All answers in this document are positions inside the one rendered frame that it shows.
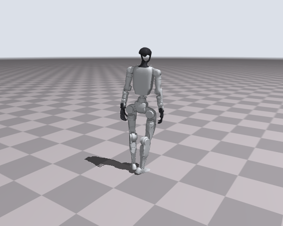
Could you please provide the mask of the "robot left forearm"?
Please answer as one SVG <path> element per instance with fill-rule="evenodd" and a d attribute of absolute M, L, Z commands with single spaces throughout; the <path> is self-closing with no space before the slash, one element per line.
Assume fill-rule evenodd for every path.
<path fill-rule="evenodd" d="M 129 92 L 128 91 L 125 91 L 123 89 L 123 95 L 122 95 L 122 99 L 121 99 L 121 103 L 124 104 L 124 107 L 126 107 L 126 102 L 127 102 L 127 99 L 128 99 L 128 95 L 129 95 Z M 120 104 L 121 104 L 120 103 Z"/>

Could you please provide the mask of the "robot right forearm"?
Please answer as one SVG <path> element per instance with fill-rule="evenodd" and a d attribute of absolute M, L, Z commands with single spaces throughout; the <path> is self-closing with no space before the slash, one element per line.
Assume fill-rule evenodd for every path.
<path fill-rule="evenodd" d="M 162 88 L 160 89 L 160 95 L 156 96 L 156 98 L 157 98 L 158 110 L 159 110 L 159 108 L 162 108 L 164 110 Z"/>

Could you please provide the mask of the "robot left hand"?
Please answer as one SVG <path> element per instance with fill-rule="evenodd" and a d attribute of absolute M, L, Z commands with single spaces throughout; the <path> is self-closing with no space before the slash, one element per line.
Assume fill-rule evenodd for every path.
<path fill-rule="evenodd" d="M 126 115 L 126 113 L 125 113 L 125 108 L 126 107 L 124 107 L 124 104 L 123 103 L 121 103 L 121 111 L 120 111 L 120 118 L 122 119 L 122 120 L 124 120 L 124 121 L 126 121 L 127 119 L 125 118 L 125 115 Z M 127 115 L 126 115 L 126 117 L 127 117 Z"/>

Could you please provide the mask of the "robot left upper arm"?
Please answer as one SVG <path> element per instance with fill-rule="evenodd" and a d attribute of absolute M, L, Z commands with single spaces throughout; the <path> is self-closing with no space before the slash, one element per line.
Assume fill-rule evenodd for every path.
<path fill-rule="evenodd" d="M 126 91 L 131 91 L 132 86 L 131 81 L 132 81 L 132 77 L 133 77 L 133 68 L 134 67 L 128 67 L 126 70 L 126 79 L 125 79 L 125 88 L 124 90 Z"/>

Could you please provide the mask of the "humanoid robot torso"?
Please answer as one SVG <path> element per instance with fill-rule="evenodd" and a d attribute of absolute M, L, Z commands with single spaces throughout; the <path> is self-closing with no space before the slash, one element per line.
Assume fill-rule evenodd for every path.
<path fill-rule="evenodd" d="M 135 94 L 140 95 L 134 103 L 134 111 L 145 114 L 146 107 L 149 103 L 146 102 L 147 95 L 150 94 L 153 88 L 154 76 L 152 74 L 151 65 L 143 68 L 135 66 L 133 68 L 133 89 Z"/>

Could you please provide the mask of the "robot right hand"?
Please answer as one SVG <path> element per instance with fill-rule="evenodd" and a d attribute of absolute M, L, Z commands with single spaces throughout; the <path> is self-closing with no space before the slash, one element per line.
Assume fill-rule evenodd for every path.
<path fill-rule="evenodd" d="M 159 108 L 159 113 L 160 113 L 160 120 L 158 120 L 159 122 L 158 122 L 158 124 L 160 124 L 161 122 L 162 122 L 162 118 L 163 118 L 163 112 L 164 112 L 164 110 L 162 109 L 162 108 Z"/>

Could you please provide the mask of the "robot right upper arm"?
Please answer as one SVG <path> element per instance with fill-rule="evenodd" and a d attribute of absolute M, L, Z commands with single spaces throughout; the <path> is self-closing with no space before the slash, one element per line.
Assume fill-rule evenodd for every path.
<path fill-rule="evenodd" d="M 154 93 L 156 95 L 160 95 L 160 89 L 161 89 L 161 71 L 158 69 L 152 68 L 152 74 L 155 76 L 155 90 Z"/>

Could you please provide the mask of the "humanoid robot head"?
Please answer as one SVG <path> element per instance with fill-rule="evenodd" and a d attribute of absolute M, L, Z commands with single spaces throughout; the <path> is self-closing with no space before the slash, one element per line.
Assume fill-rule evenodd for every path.
<path fill-rule="evenodd" d="M 143 68 L 149 67 L 147 63 L 150 61 L 150 58 L 151 58 L 151 50 L 149 48 L 141 48 L 139 51 L 139 54 L 141 55 L 141 58 L 142 58 L 142 61 L 139 67 L 143 67 Z M 144 61 L 143 56 L 146 57 L 147 55 L 149 55 L 150 57 L 148 61 Z"/>

